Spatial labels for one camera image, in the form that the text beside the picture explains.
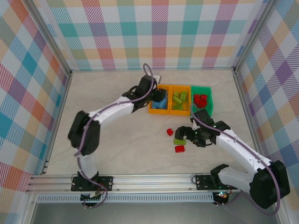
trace table surface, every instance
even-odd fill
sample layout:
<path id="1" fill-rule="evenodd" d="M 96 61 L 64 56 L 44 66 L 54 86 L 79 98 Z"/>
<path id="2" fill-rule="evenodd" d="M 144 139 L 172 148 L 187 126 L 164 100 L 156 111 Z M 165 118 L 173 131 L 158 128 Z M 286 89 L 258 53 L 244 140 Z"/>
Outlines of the table surface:
<path id="1" fill-rule="evenodd" d="M 252 138 L 230 70 L 163 70 L 161 84 L 212 87 L 214 121 L 223 120 L 247 144 Z M 47 174 L 75 174 L 75 149 L 67 134 L 76 116 L 84 110 L 100 109 L 137 85 L 143 71 L 74 73 L 65 103 Z M 196 147 L 187 140 L 184 153 L 175 153 L 173 138 L 166 133 L 179 126 L 191 126 L 188 116 L 149 114 L 148 108 L 124 116 L 103 128 L 95 162 L 100 174 L 181 174 L 208 173 L 226 163 L 244 168 L 231 154 L 216 145 Z"/>

